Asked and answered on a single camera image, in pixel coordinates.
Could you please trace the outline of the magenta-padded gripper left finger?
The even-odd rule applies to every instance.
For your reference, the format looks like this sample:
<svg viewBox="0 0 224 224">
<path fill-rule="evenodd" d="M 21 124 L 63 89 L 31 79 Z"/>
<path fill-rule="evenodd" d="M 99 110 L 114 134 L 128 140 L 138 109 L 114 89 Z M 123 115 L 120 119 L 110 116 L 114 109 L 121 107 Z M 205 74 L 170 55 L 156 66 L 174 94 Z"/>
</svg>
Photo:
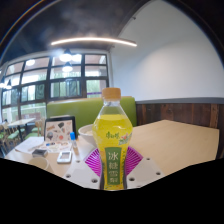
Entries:
<svg viewBox="0 0 224 224">
<path fill-rule="evenodd" d="M 101 173 L 99 151 L 94 149 L 83 160 L 75 161 L 63 178 L 84 188 L 99 189 Z"/>
</svg>

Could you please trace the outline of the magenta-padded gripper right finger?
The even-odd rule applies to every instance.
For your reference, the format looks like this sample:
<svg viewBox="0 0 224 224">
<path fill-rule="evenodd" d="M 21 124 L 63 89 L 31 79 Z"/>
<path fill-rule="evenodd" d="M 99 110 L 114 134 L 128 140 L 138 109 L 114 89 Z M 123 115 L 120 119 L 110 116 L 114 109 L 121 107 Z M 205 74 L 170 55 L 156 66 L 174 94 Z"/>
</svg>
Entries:
<svg viewBox="0 0 224 224">
<path fill-rule="evenodd" d="M 132 147 L 127 150 L 124 171 L 127 189 L 143 187 L 164 177 L 152 158 L 143 157 Z"/>
</svg>

